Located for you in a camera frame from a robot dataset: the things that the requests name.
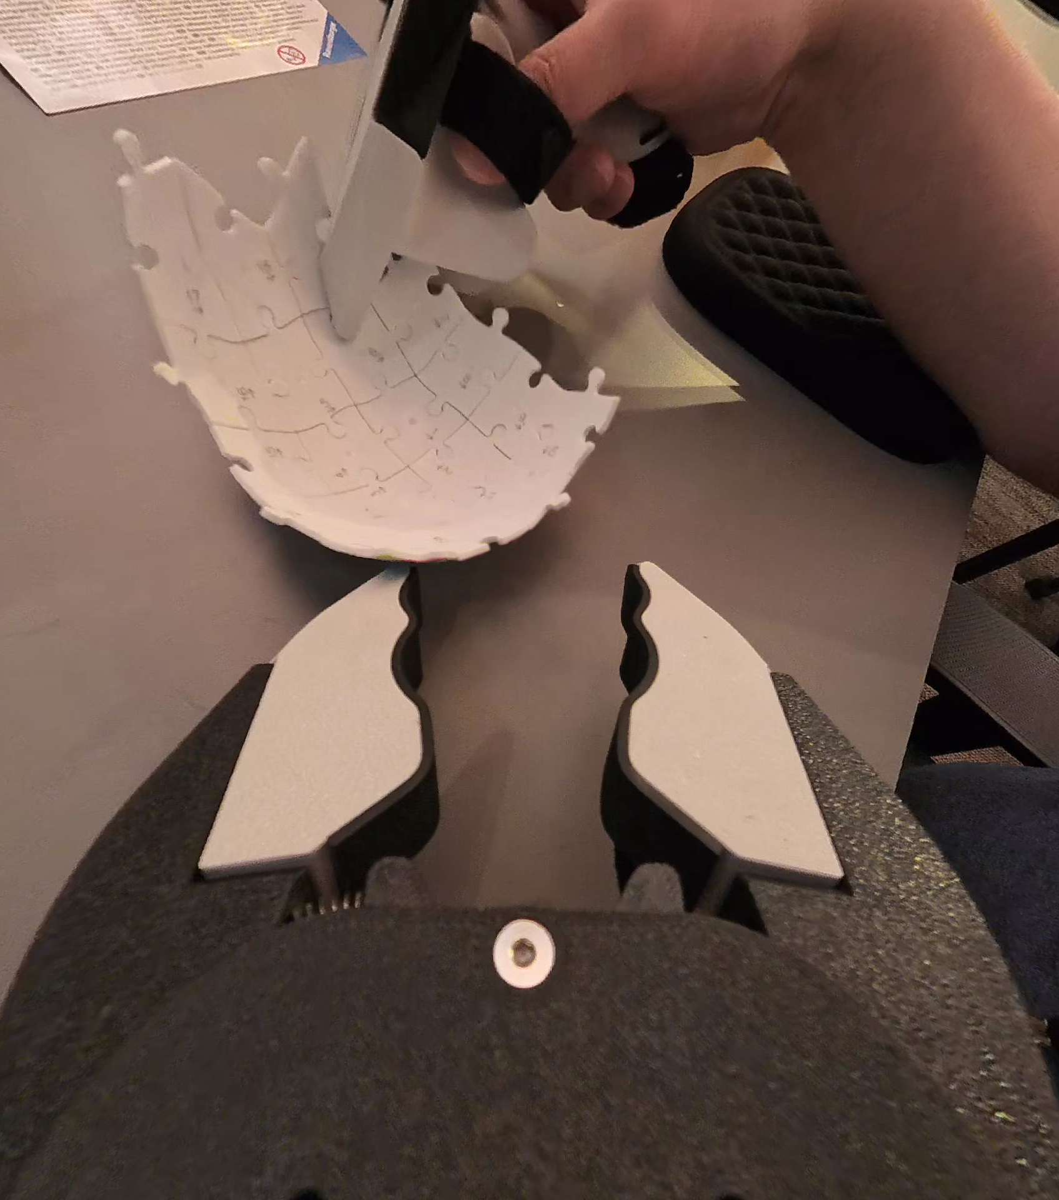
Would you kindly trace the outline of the person's right hand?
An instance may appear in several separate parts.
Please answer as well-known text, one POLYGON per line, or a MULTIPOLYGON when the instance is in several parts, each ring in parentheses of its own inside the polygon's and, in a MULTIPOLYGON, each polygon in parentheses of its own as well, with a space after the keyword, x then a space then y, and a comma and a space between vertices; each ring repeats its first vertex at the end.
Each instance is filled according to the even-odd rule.
POLYGON ((534 5, 552 36, 519 67, 574 131, 633 99, 695 155, 764 137, 814 191, 849 165, 878 182, 911 160, 899 94, 882 94, 892 72, 871 56, 894 30, 887 1, 534 5))

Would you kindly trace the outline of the person's right forearm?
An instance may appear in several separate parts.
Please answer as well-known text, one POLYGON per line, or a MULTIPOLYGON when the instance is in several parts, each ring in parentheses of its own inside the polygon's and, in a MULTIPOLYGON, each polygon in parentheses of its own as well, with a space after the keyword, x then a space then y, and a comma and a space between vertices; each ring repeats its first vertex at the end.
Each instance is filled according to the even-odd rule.
POLYGON ((984 1, 792 1, 768 139, 987 453, 1059 497, 1059 94, 984 1))

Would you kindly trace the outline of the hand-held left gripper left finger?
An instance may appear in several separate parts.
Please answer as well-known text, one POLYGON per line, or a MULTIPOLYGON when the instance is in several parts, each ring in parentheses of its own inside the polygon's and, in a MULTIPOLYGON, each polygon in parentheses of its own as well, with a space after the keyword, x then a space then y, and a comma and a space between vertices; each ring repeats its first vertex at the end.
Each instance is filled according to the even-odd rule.
POLYGON ((439 818, 415 567, 388 567, 275 655, 199 857, 206 878, 310 868, 363 882, 439 818))

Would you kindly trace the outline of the white instruction leaflet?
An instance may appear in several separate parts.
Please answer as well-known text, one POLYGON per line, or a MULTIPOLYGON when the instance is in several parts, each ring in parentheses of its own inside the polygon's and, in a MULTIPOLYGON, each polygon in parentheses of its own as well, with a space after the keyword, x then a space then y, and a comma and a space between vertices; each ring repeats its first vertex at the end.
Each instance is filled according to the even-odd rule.
POLYGON ((46 113, 367 55, 320 1, 0 1, 0 67, 46 113))

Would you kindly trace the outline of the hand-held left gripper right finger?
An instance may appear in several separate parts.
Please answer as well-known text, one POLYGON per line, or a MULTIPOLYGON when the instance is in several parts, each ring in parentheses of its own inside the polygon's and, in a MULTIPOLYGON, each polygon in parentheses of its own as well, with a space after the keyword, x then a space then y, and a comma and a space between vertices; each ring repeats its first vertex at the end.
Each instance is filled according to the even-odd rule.
POLYGON ((847 878, 768 661, 659 564, 629 564, 626 699, 605 763, 619 870, 666 863, 683 887, 726 876, 847 878))

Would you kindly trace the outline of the assembled white puzzle section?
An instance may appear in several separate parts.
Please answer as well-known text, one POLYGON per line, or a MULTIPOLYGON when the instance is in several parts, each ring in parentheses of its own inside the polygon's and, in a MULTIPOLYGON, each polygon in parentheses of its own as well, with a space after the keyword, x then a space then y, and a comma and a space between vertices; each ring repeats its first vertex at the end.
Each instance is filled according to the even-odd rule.
POLYGON ((175 156, 115 139, 135 270, 163 343, 232 476, 275 524, 375 560, 465 560, 569 502, 621 398, 591 369, 571 390, 479 319, 434 269, 400 258, 355 339, 329 315, 317 227, 329 217, 306 137, 265 222, 175 156))

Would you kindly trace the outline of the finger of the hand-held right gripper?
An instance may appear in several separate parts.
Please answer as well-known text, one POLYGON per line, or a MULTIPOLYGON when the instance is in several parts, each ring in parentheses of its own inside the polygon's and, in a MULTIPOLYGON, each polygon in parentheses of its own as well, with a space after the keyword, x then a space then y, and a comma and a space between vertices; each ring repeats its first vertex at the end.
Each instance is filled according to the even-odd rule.
POLYGON ((379 99, 401 32, 407 1, 389 1, 381 39, 353 129, 343 188, 331 215, 318 222, 318 265, 329 317, 339 338, 351 341, 372 305, 398 241, 422 172, 422 156, 379 120, 379 99))
POLYGON ((431 148, 396 253, 469 277, 514 281, 531 269, 536 248, 534 215, 510 184, 481 184, 465 175, 451 146, 431 148))

